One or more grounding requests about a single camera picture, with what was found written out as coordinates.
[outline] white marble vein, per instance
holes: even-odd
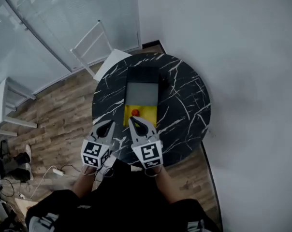
[[[103,115],[97,117],[97,118],[92,122],[92,124],[94,125],[95,123],[97,123],[98,121],[100,121],[101,118],[103,118],[105,115],[110,114],[110,113],[112,113],[113,111],[115,111],[115,110],[116,110],[118,107],[120,107],[123,103],[124,103],[124,99],[122,99],[122,100],[118,103],[119,105],[118,105],[117,107],[115,107],[113,110],[111,110],[111,111],[109,111],[109,112],[107,112],[107,113],[105,113],[105,114],[103,114]]]
[[[120,103],[121,103],[121,101],[118,101],[118,102],[116,102],[116,103],[110,105],[106,110],[108,110],[108,109],[110,109],[112,106],[114,106],[114,105],[118,105],[118,104],[120,104]]]
[[[156,60],[160,59],[163,55],[164,53],[162,53],[159,57],[157,57]]]
[[[112,73],[110,73],[110,74],[107,75],[106,77],[111,76],[112,74],[114,74],[114,73],[116,72],[117,69],[118,69],[118,65],[116,65],[116,68],[112,71]]]
[[[183,85],[180,86],[179,88],[182,88],[183,86],[185,86],[185,85],[187,85],[187,84],[189,84],[189,83],[192,83],[192,82],[194,82],[194,81],[196,81],[196,80],[198,80],[198,79],[199,79],[199,77],[196,78],[196,79],[191,80],[190,82],[187,82],[187,83],[183,84]]]
[[[118,94],[119,92],[121,92],[125,88],[126,87],[124,86],[124,87],[122,87],[122,88],[120,88],[120,89],[118,89],[118,90],[116,90],[116,91],[114,91],[112,93],[109,93],[107,96],[104,96],[100,102],[104,101],[107,97],[111,96],[112,94],[114,94],[114,95]]]
[[[115,150],[115,152],[118,152],[120,150],[122,150],[125,146],[122,146],[123,142],[126,140],[127,136],[124,136],[121,140],[114,137],[113,139],[117,140],[119,142],[119,147],[118,150]]]
[[[184,100],[185,100],[185,99],[188,99],[190,96],[192,96],[192,93],[191,93],[190,95],[188,95],[186,98],[184,98]]]
[[[136,161],[134,161],[134,162],[131,162],[131,163],[128,163],[128,165],[133,165],[133,164],[135,164],[135,163],[137,163],[137,162],[139,162],[140,160],[136,160]]]
[[[175,61],[172,61],[172,62],[169,62],[169,63],[167,63],[166,65],[163,65],[162,67],[160,67],[160,69],[163,69],[164,67],[168,66],[169,64],[175,63],[175,62],[177,62],[177,61],[179,61],[179,59],[177,59],[177,60],[175,60]]]
[[[202,93],[205,95],[205,93],[203,92],[203,89],[201,89],[200,85],[197,82],[195,82],[195,84],[200,88],[200,91],[202,91]]]
[[[187,111],[185,105],[183,104],[183,102],[182,102],[177,96],[176,96],[176,98],[177,98],[177,99],[179,100],[179,102],[183,105],[183,107],[184,107],[184,109],[185,109],[185,111],[186,111],[186,113],[187,113],[188,120],[190,120],[190,116],[189,116],[189,113],[188,113],[188,111]]]
[[[188,148],[191,149],[191,151],[193,151],[192,148],[189,146],[189,144],[187,142],[185,142],[185,143],[188,146]]]
[[[199,116],[199,118],[200,118],[200,119],[201,119],[201,121],[203,122],[204,126],[206,127],[207,125],[206,125],[206,123],[205,123],[205,121],[204,121],[204,119],[203,119],[202,115],[198,114],[197,116]]]
[[[174,95],[176,95],[176,94],[178,94],[178,93],[175,92],[173,95],[170,95],[168,98],[166,98],[166,99],[162,100],[161,102],[159,102],[159,104],[161,104],[161,103],[165,102],[166,100],[172,98],[172,97],[173,97]]]
[[[138,61],[136,64],[134,64],[134,66],[138,66],[140,63],[142,63],[143,61]]]
[[[117,76],[119,76],[120,74],[124,73],[127,69],[125,69],[124,71],[120,72]]]
[[[205,126],[205,128],[202,130],[202,133],[204,133],[204,131],[206,131],[206,130],[207,130],[207,128],[208,128],[208,125],[207,125],[207,126]]]
[[[195,99],[195,97],[194,96],[192,96],[193,97],[193,99],[194,99],[194,102],[195,102],[195,104],[197,105],[197,107],[200,109],[200,106],[199,106],[199,104],[196,102],[197,101],[197,99]]]
[[[193,138],[190,138],[190,139],[188,139],[188,140],[184,140],[184,141],[182,141],[182,142],[179,142],[179,143],[177,143],[177,144],[175,144],[175,145],[171,145],[171,146],[168,147],[165,151],[163,151],[163,154],[169,152],[171,149],[173,149],[175,146],[177,146],[177,145],[179,145],[179,144],[188,143],[189,141],[191,141],[191,140],[193,140],[193,139],[197,139],[197,138],[200,138],[200,137],[193,137]]]
[[[179,138],[177,138],[165,151],[169,150],[171,147],[174,146],[174,144],[176,144],[176,142],[179,141]]]
[[[205,108],[207,108],[207,107],[209,107],[210,106],[210,103],[209,104],[207,104],[206,106],[204,106],[204,107],[202,107],[197,113],[199,113],[199,112],[201,112],[201,111],[203,111]]]
[[[170,127],[172,127],[172,126],[178,124],[180,121],[182,121],[182,120],[184,120],[184,119],[185,119],[185,117],[183,117],[183,118],[181,118],[181,119],[178,119],[178,120],[174,121],[174,122],[173,122],[172,124],[170,124],[169,126],[167,126],[167,127],[165,127],[164,129],[158,131],[158,135],[160,135],[161,133],[167,131]]]
[[[204,95],[202,95],[203,105],[205,106]]]
[[[166,113],[169,110],[169,108],[170,108],[170,105],[167,107],[167,109],[166,109],[165,114],[163,115],[163,117],[157,122],[157,125],[160,123],[160,121],[162,121],[165,118]]]
[[[109,87],[108,87],[108,85],[107,85],[107,80],[106,80],[106,77],[105,77],[104,79],[105,79],[106,86],[107,86],[107,88],[109,89]]]
[[[192,118],[192,120],[191,120],[191,122],[190,122],[190,124],[189,124],[188,132],[187,132],[187,136],[189,135],[191,125],[193,124],[193,121],[194,121],[194,119],[195,119],[195,117],[196,117],[197,114],[198,114],[198,112],[196,112],[196,113],[194,114],[194,116],[193,116],[193,118]]]
[[[174,84],[173,84],[173,86],[172,86],[172,90],[171,90],[170,94],[172,93],[173,90],[175,90],[175,85],[176,85],[176,80],[177,80],[177,74],[178,74],[178,70],[177,70],[177,68],[178,68],[178,66],[179,66],[181,63],[182,63],[182,60],[180,60],[178,64],[176,64],[173,68],[171,68],[171,69],[169,70],[169,73],[170,73],[170,74],[171,74],[171,71],[176,70],[176,73],[175,73],[175,75],[174,75]]]

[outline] white cable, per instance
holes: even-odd
[[[51,167],[49,167],[49,169],[47,169],[46,173],[43,175],[43,178],[42,178],[41,181],[39,182],[39,185],[36,187],[36,189],[34,190],[34,192],[32,193],[32,195],[31,195],[31,197],[30,197],[29,199],[31,199],[31,198],[33,197],[33,195],[35,194],[37,188],[38,188],[38,187],[40,186],[40,184],[42,183],[42,181],[43,181],[45,175],[47,174],[47,172],[48,172],[52,167],[57,168],[56,166],[51,166]]]

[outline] red ball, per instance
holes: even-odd
[[[132,116],[136,116],[136,117],[140,116],[140,112],[137,109],[132,110],[131,114]]]

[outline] white wall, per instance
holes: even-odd
[[[155,15],[140,1],[141,25],[158,18],[167,53],[208,87],[225,232],[292,232],[292,0],[161,0]]]
[[[142,44],[161,36],[162,0],[138,0]]]

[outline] black marble tabletop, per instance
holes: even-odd
[[[157,133],[163,142],[163,162],[173,165],[198,149],[210,121],[210,100],[198,73],[168,54],[141,53],[113,66],[99,82],[92,102],[93,124],[116,122],[111,150],[128,164],[141,166],[131,149],[130,129],[123,126],[128,68],[158,67],[168,87],[159,92]]]

